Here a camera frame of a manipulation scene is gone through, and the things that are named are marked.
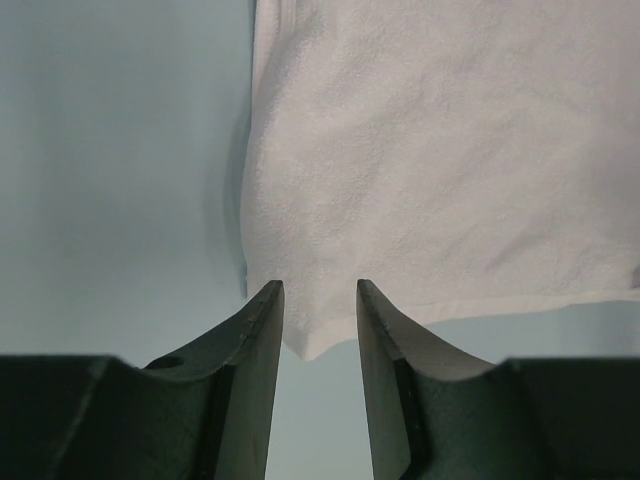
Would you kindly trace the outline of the white towel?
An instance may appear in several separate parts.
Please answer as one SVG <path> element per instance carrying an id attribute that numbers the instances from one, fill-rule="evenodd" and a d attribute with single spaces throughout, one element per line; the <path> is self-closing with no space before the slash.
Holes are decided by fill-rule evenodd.
<path id="1" fill-rule="evenodd" d="M 423 324 L 639 298 L 635 1 L 261 1 L 249 293 L 304 360 L 373 281 Z"/>

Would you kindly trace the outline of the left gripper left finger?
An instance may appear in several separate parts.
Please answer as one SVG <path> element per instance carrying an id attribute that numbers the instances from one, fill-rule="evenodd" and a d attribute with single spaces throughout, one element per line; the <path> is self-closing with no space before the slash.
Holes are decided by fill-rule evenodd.
<path id="1" fill-rule="evenodd" d="M 143 368 L 111 355 L 3 356 L 2 477 L 263 478 L 283 314 L 283 284 L 271 281 Z"/>

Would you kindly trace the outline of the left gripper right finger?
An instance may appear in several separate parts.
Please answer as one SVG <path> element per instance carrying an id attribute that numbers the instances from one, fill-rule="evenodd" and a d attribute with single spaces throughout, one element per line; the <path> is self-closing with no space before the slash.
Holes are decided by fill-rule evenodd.
<path id="1" fill-rule="evenodd" d="M 378 479 L 635 479 L 635 358 L 481 360 L 357 284 Z"/>

